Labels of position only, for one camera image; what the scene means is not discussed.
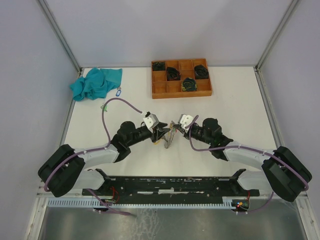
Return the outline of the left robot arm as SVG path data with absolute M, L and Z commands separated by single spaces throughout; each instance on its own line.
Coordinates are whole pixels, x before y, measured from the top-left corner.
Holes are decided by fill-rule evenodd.
M 43 182 L 49 181 L 48 191 L 57 198 L 71 190 L 82 189 L 106 195 L 111 189 L 111 183 L 97 166 L 120 162 L 131 153 L 131 146 L 147 139 L 157 142 L 169 131 L 163 122 L 149 130 L 145 125 L 136 128 L 133 122 L 125 121 L 108 147 L 82 149 L 75 155 L 76 150 L 64 144 L 40 167 L 37 174 Z

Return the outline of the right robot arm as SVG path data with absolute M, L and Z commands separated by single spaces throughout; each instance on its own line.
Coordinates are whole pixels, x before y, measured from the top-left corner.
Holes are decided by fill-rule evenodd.
M 229 183 L 234 195 L 259 190 L 273 192 L 283 200 L 293 202 L 301 192 L 308 190 L 312 174 L 287 147 L 271 150 L 243 145 L 225 136 L 217 119 L 206 118 L 202 125 L 198 125 L 196 120 L 183 114 L 172 126 L 189 141 L 207 144 L 206 151 L 215 158 L 255 169 L 240 170 L 235 180 Z

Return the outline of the metal keyring organizer yellow handle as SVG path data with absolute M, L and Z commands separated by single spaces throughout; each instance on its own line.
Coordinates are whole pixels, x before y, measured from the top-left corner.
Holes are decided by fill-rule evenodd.
M 167 135 L 162 137 L 162 139 L 164 140 L 164 148 L 165 149 L 168 149 L 171 146 L 171 144 L 173 143 L 175 134 L 178 131 L 177 127 L 178 127 L 178 125 L 174 121 L 171 121 L 171 123 L 169 125 L 170 131 L 167 133 Z

